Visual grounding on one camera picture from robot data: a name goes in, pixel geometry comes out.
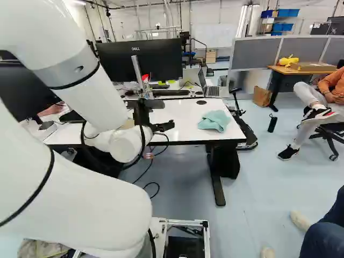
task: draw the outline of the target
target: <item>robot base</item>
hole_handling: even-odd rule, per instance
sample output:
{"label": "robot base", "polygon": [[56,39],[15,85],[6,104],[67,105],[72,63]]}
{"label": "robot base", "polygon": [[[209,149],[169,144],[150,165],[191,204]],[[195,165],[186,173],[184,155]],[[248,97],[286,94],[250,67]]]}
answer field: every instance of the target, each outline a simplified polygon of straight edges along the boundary
{"label": "robot base", "polygon": [[[176,228],[179,230],[182,235],[193,235],[197,236],[196,238],[192,238],[192,236],[188,239],[203,239],[202,249],[199,250],[204,255],[204,258],[210,258],[210,229],[209,223],[207,220],[175,220],[175,219],[164,219],[164,218],[152,218],[152,222],[150,224],[150,230],[152,231],[156,249],[156,258],[164,258],[168,255],[168,238],[169,238],[169,231],[172,228]],[[80,258],[83,253],[80,250],[77,250],[73,256],[73,258]],[[185,253],[181,253],[179,255],[180,258],[185,257]],[[145,244],[136,258],[151,258],[152,257],[152,248],[149,242],[149,238],[145,240]]]}

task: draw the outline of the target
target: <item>person sitting in chair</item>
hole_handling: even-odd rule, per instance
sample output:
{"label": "person sitting in chair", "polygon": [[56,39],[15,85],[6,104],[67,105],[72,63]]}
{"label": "person sitting in chair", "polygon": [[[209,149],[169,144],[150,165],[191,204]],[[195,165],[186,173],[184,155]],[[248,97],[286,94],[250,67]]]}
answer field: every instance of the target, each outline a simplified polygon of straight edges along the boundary
{"label": "person sitting in chair", "polygon": [[344,67],[326,76],[318,83],[318,89],[304,82],[294,85],[294,92],[308,107],[292,144],[278,154],[281,160],[289,160],[299,153],[300,146],[321,124],[344,122]]}

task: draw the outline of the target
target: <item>white desk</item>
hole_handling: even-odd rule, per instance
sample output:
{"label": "white desk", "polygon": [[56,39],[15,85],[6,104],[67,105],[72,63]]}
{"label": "white desk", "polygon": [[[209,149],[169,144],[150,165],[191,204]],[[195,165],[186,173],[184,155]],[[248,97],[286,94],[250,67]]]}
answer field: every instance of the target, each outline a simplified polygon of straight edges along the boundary
{"label": "white desk", "polygon": [[[205,79],[205,81],[206,81],[206,84],[208,86],[213,86],[213,83],[211,82],[210,79]],[[166,89],[166,90],[180,90],[180,89],[181,89],[181,86],[179,84],[179,81],[176,81],[175,83],[170,84],[170,87],[168,89]],[[185,86],[181,90],[190,90],[190,91],[194,91],[194,92],[202,91],[203,92],[202,87],[196,86],[196,85],[192,85],[192,88],[189,88],[189,86]],[[124,93],[125,93],[125,90],[119,90],[119,94],[124,95]],[[203,98],[203,97],[204,97],[203,94],[202,95],[196,95],[195,97],[192,97],[191,94],[189,94],[189,95],[184,95],[184,96],[180,96],[180,95],[175,95],[175,96],[159,96],[159,97],[157,97],[157,99]],[[138,99],[138,98],[137,97],[127,97],[127,96],[125,96],[123,98],[123,100],[128,100],[128,101],[135,100],[135,99]]]}
{"label": "white desk", "polygon": [[[196,102],[204,100],[207,103],[199,105]],[[203,98],[203,99],[173,99],[165,100],[164,109],[155,109],[153,113],[149,114],[150,122],[152,124],[165,123],[169,120],[174,120],[175,127],[164,132],[168,138],[162,135],[154,135],[150,141],[151,146],[157,145],[196,145],[205,144],[210,147],[211,154],[207,155],[210,174],[212,180],[213,191],[215,195],[216,204],[218,206],[225,206],[225,196],[222,189],[222,184],[218,170],[220,166],[216,166],[218,162],[219,152],[222,154],[228,153],[235,149],[238,143],[245,142],[246,137],[239,125],[236,123],[227,107],[219,98]],[[230,122],[226,127],[225,132],[220,133],[216,130],[200,130],[197,124],[202,119],[202,115],[212,110],[223,110]],[[128,116],[132,116],[133,111],[128,111]],[[64,124],[58,125],[58,130],[51,134],[44,140],[44,143],[51,147],[80,147],[80,133],[81,124]]]}
{"label": "white desk", "polygon": [[[216,141],[245,142],[246,137],[237,125],[232,115],[221,99],[204,98],[205,105],[198,105],[200,99],[175,99],[166,100],[164,109],[155,109],[149,114],[152,124],[165,123],[174,120],[175,127],[166,131],[165,134],[170,140],[170,145],[192,145],[206,144]],[[231,118],[230,123],[224,133],[216,130],[200,130],[197,124],[201,121],[202,115],[211,110],[223,110]],[[132,117],[133,111],[128,111],[128,116]],[[58,125],[58,130],[44,140],[47,145],[80,145],[81,124]],[[167,139],[162,135],[153,136],[150,145],[165,145]]]}

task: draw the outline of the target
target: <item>ceiling light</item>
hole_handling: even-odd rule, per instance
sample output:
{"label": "ceiling light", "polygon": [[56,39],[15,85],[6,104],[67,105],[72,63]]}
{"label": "ceiling light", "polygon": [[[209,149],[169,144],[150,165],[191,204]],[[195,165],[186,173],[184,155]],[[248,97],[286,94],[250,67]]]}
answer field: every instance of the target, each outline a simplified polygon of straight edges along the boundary
{"label": "ceiling light", "polygon": [[74,0],[73,2],[74,2],[75,4],[86,5],[85,2],[80,1],[80,0]]}

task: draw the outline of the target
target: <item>sneaker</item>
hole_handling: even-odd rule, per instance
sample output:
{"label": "sneaker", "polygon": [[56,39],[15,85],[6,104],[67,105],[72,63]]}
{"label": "sneaker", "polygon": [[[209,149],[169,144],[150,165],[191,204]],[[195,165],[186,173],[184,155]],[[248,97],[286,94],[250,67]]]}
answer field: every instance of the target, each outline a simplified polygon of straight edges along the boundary
{"label": "sneaker", "polygon": [[304,232],[306,232],[311,226],[311,223],[308,221],[308,219],[298,211],[291,211],[290,219],[300,230]]}
{"label": "sneaker", "polygon": [[299,154],[300,149],[293,149],[291,148],[291,144],[288,147],[280,152],[277,157],[281,160],[290,160],[294,155]]}
{"label": "sneaker", "polygon": [[336,116],[338,113],[333,112],[331,108],[328,109],[313,109],[305,115],[305,118],[301,120],[301,124],[308,123],[309,121],[328,119],[332,116]]}
{"label": "sneaker", "polygon": [[264,247],[260,252],[261,258],[275,258],[275,251],[272,248]]}

